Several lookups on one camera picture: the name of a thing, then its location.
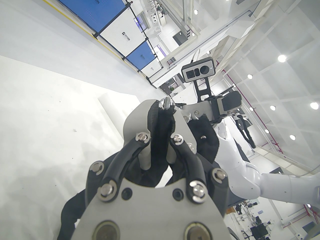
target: window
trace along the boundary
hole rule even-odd
[[[153,48],[153,52],[158,56],[158,59],[161,61],[166,57],[166,53],[162,50],[159,45],[156,45]]]
[[[134,21],[139,28],[140,32],[143,32],[144,30],[148,29],[148,22],[145,19],[144,12],[137,15],[137,18],[134,18]]]

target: white floor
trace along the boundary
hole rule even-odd
[[[42,0],[0,0],[0,55],[140,101],[165,95]]]

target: yellow floor line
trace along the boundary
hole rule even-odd
[[[68,17],[66,14],[64,14],[63,12],[61,12],[58,8],[56,8],[55,6],[53,6],[51,3],[49,3],[47,0],[42,0],[44,1],[46,4],[48,4],[49,6],[51,6],[53,9],[55,9],[57,12],[59,12],[61,15],[63,15],[65,18],[69,19],[72,23],[74,23],[77,27],[79,27],[81,30],[83,30],[85,33],[87,33],[89,36],[91,36],[92,38],[94,38],[94,36],[88,32],[87,30],[85,30],[82,26],[80,26],[78,23],[76,23],[75,21],[73,21],[70,17]],[[130,68],[132,68],[134,71],[136,71],[130,64],[126,63],[121,57],[119,57],[116,53],[114,53],[111,49],[109,49],[106,45],[104,45],[101,41],[97,40],[102,46],[104,46],[107,50],[109,50],[113,55],[115,55],[117,58],[121,59],[125,64],[127,64]]]

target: camera lens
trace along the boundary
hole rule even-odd
[[[208,66],[202,66],[200,68],[201,74],[207,74],[209,72],[209,67]]]
[[[198,77],[200,76],[200,71],[198,68],[194,69],[194,74]]]
[[[193,70],[187,71],[185,74],[188,79],[195,77],[195,72]]]

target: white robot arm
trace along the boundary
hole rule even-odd
[[[230,189],[235,195],[244,199],[261,196],[320,207],[320,173],[310,177],[260,173],[255,165],[241,158],[224,120],[214,129],[220,142],[216,162],[227,172]]]

